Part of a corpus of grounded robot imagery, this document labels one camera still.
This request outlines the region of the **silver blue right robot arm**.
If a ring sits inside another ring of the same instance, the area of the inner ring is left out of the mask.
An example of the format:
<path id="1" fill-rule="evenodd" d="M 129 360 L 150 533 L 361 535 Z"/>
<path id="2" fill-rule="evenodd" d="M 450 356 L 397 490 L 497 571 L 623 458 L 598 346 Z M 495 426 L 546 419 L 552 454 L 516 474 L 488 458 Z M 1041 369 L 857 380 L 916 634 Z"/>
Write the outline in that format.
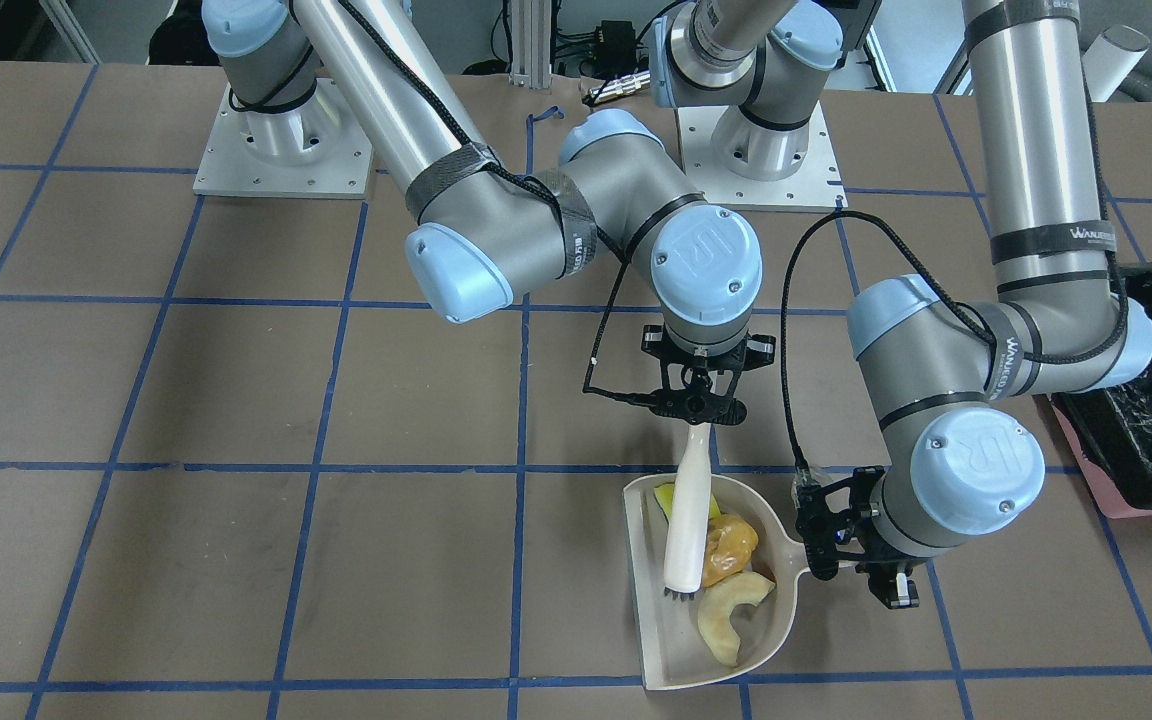
<path id="1" fill-rule="evenodd" d="M 635 115 L 594 111 L 556 167 L 518 176 L 397 1 L 205 1 L 200 14 L 238 109 L 300 109 L 317 70 L 329 70 L 415 219 L 406 258 L 435 313 L 471 323 L 579 272 L 605 247 L 639 270 L 664 314 L 643 336 L 660 387 L 605 396 L 692 425 L 745 419 L 738 379 L 774 361 L 771 338 L 748 329 L 758 237 L 705 199 Z"/>

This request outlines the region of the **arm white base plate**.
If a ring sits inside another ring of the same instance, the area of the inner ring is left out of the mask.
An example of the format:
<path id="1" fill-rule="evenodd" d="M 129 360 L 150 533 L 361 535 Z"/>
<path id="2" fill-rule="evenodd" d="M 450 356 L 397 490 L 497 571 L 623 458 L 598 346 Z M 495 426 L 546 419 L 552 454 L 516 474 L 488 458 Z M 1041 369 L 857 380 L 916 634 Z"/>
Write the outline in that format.
<path id="1" fill-rule="evenodd" d="M 333 79 L 282 114 L 238 113 L 221 96 L 194 182 L 204 196 L 362 199 L 372 145 Z"/>
<path id="2" fill-rule="evenodd" d="M 677 122 L 685 176 L 713 204 L 818 213 L 849 205 L 820 105 L 786 132 L 755 126 L 736 106 L 680 108 Z"/>

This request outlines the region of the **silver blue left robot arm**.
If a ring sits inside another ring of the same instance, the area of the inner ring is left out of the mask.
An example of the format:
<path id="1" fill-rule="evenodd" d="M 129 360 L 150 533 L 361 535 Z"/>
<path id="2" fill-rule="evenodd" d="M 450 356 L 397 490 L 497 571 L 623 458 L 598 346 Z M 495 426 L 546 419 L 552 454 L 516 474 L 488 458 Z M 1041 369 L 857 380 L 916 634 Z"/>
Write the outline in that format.
<path id="1" fill-rule="evenodd" d="M 1107 218 L 1075 1 L 967 1 L 964 47 L 986 152 L 996 300 L 952 300 L 890 225 L 872 223 L 911 274 L 861 291 L 847 310 L 852 355 L 890 468 L 823 486 L 795 427 L 796 528 L 814 578 L 867 575 L 890 609 L 918 602 L 911 571 L 1005 528 L 1043 487 L 1044 458 L 1000 397 L 1132 381 L 1152 357 L 1152 323 L 1126 296 Z"/>

